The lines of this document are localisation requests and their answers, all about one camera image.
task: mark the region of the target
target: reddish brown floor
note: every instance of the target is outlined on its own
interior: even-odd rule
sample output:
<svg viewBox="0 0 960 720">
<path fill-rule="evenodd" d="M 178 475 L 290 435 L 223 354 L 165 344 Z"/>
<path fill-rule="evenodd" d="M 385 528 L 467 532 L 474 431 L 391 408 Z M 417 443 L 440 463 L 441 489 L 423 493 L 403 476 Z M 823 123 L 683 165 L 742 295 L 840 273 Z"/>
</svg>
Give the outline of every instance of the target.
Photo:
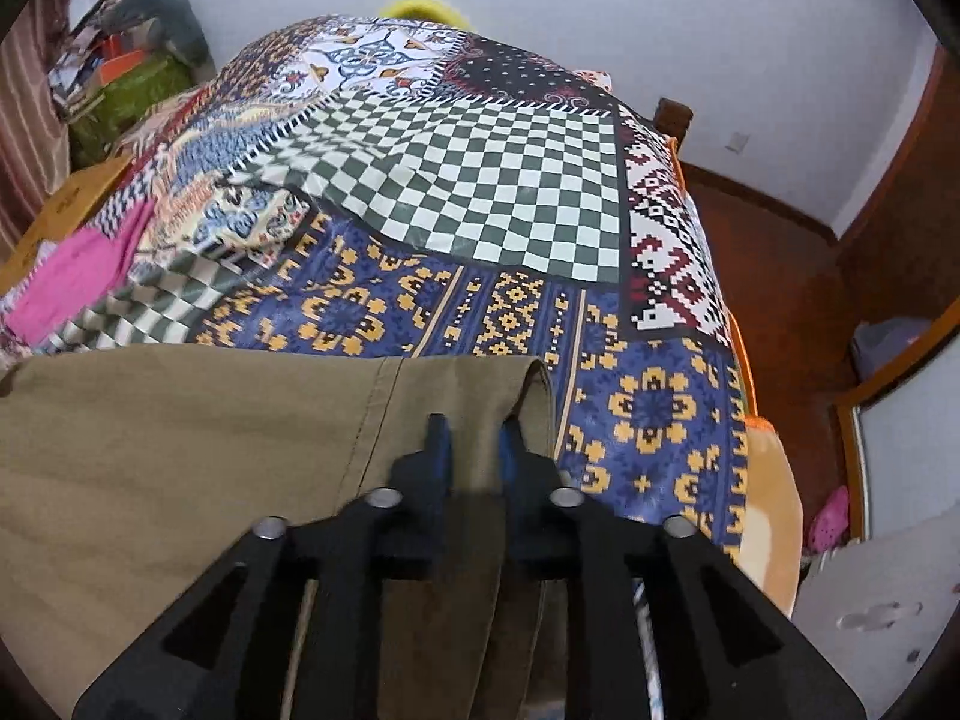
<svg viewBox="0 0 960 720">
<path fill-rule="evenodd" d="M 856 384 L 847 345 L 856 326 L 834 252 L 792 221 L 691 183 L 713 264 L 750 356 L 760 415 L 784 442 L 803 521 L 844 481 L 830 404 Z"/>
</svg>

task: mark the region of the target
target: patterned blanket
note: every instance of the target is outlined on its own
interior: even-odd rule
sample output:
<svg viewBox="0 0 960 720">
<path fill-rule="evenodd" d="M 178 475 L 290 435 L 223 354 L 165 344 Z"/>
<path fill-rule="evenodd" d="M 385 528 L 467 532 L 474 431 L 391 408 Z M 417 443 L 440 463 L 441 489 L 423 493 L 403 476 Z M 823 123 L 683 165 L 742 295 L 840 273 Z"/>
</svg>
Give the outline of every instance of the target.
<svg viewBox="0 0 960 720">
<path fill-rule="evenodd" d="M 612 95 L 444 26 L 326 17 L 247 47 L 148 151 L 93 220 L 155 201 L 128 283 L 38 352 L 538 355 L 573 484 L 736 555 L 725 309 L 672 143 Z"/>
</svg>

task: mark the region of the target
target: striped curtain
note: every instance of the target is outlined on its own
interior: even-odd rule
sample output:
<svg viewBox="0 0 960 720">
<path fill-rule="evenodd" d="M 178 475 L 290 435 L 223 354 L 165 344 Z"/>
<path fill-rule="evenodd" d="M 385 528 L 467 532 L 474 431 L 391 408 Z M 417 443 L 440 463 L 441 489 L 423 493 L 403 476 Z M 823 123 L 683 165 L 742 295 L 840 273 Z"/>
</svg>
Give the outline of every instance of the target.
<svg viewBox="0 0 960 720">
<path fill-rule="evenodd" d="M 28 1 L 0 43 L 0 264 L 70 172 L 66 127 L 47 84 L 69 4 Z"/>
</svg>

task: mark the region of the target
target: orange wooden frame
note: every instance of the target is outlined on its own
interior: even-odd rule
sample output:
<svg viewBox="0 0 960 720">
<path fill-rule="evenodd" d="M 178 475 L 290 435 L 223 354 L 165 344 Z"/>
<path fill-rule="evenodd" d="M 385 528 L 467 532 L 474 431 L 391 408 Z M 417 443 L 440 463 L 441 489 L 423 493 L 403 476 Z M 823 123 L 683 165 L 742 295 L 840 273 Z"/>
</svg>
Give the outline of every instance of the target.
<svg viewBox="0 0 960 720">
<path fill-rule="evenodd" d="M 880 400 L 930 362 L 953 338 L 958 328 L 960 328 L 960 298 L 954 300 L 942 317 L 937 319 L 923 336 L 917 338 L 917 341 L 887 362 L 887 365 L 877 371 L 870 380 L 844 392 L 834 401 L 847 467 L 847 487 L 850 490 L 851 536 L 856 538 L 869 536 L 863 456 L 858 428 L 860 409 Z"/>
</svg>

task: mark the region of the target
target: silver screw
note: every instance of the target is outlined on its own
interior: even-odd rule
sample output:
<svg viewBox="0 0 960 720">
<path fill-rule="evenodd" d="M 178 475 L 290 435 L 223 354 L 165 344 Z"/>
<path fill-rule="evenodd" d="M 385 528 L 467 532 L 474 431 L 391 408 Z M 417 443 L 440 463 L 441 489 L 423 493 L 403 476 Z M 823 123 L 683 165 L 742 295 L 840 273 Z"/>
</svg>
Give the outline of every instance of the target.
<svg viewBox="0 0 960 720">
<path fill-rule="evenodd" d="M 584 493 L 574 488 L 556 488 L 550 493 L 550 503 L 561 509 L 573 509 L 584 502 Z"/>
<path fill-rule="evenodd" d="M 697 526 L 683 514 L 674 514 L 673 517 L 664 519 L 664 531 L 670 533 L 673 538 L 687 538 L 697 532 Z"/>
<path fill-rule="evenodd" d="M 283 517 L 264 517 L 253 526 L 253 534 L 272 541 L 287 532 L 287 521 Z"/>
<path fill-rule="evenodd" d="M 402 500 L 403 495 L 393 488 L 377 488 L 367 493 L 367 503 L 375 509 L 392 509 Z"/>
</svg>

